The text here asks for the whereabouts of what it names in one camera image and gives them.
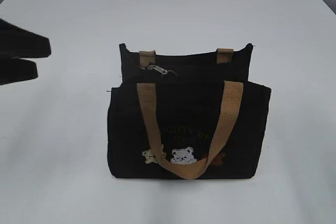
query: bag handle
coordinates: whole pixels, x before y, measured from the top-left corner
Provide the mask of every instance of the bag handle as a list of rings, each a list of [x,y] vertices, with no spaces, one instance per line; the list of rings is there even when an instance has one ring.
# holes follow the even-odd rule
[[[155,50],[153,51],[140,51],[140,67],[146,68],[150,63],[155,64]]]
[[[233,49],[230,48],[218,48],[216,63],[228,63],[231,62],[233,56]],[[140,51],[140,67],[146,68],[150,63],[155,64],[156,52],[153,51]]]
[[[195,163],[182,165],[173,164],[166,160],[166,153],[162,152],[161,135],[156,120],[156,88],[155,83],[137,83],[140,108],[146,127],[149,145],[157,162],[163,168],[184,179],[195,179],[201,176],[215,158],[215,156],[226,145],[231,131],[236,123],[240,102],[243,96],[244,85],[241,82],[225,81],[222,101],[220,104],[217,128],[212,138],[209,155],[207,158]]]
[[[218,48],[217,49],[217,64],[228,63],[232,61],[233,49]]]

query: black canvas bag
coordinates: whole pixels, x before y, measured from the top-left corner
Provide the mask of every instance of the black canvas bag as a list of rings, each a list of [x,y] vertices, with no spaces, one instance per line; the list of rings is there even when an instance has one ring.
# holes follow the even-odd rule
[[[165,56],[130,52],[119,45],[123,84],[189,81],[247,81],[253,45],[239,51],[218,48],[204,54]]]
[[[111,173],[117,178],[251,178],[270,93],[265,86],[232,81],[113,88]]]

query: tan handle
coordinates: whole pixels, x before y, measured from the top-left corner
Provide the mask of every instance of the tan handle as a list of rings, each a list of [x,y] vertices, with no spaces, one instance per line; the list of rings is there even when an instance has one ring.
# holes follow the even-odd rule
[[[146,68],[150,63],[155,64],[155,50],[153,51],[140,51],[140,67]]]
[[[233,49],[218,48],[217,49],[217,64],[231,62],[233,56]]]
[[[195,179],[201,176],[215,156],[223,149],[236,123],[244,85],[241,82],[225,81],[221,112],[217,128],[210,144],[209,155],[195,163],[182,165],[166,160],[162,152],[161,135],[156,120],[156,90],[154,83],[137,83],[140,108],[147,130],[149,145],[157,162],[165,169],[185,179]]]
[[[233,49],[229,48],[218,48],[217,49],[217,60],[216,63],[228,63],[231,62],[233,56]],[[153,51],[140,51],[140,67],[146,68],[149,63],[155,64],[155,50]]]

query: black fabric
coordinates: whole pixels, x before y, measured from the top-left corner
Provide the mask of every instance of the black fabric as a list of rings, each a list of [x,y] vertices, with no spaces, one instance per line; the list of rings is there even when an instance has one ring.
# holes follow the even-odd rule
[[[136,84],[113,88],[108,111],[108,164],[117,178],[180,179],[156,163],[146,164],[149,141]],[[157,122],[167,159],[172,149],[192,147],[197,160],[207,156],[216,129],[223,82],[156,85]],[[264,138],[271,90],[244,82],[238,119],[220,152],[199,179],[251,178]]]
[[[38,77],[35,62],[21,59],[0,60],[0,85]]]
[[[51,54],[49,39],[0,19],[0,60],[45,58]]]
[[[172,83],[190,81],[247,81],[253,45],[247,44],[235,51],[231,62],[216,64],[217,52],[185,56],[156,55],[155,64],[177,74],[162,77],[159,72],[139,67],[140,55],[130,52],[120,44],[121,72],[123,84],[129,83]]]

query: white table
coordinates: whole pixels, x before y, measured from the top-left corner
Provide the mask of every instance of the white table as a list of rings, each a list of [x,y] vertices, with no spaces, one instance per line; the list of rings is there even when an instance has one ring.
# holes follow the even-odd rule
[[[5,0],[50,38],[39,78],[0,87],[0,223],[334,223],[336,17],[322,0]],[[107,162],[119,43],[192,54],[256,47],[272,87],[250,180],[123,180]]]

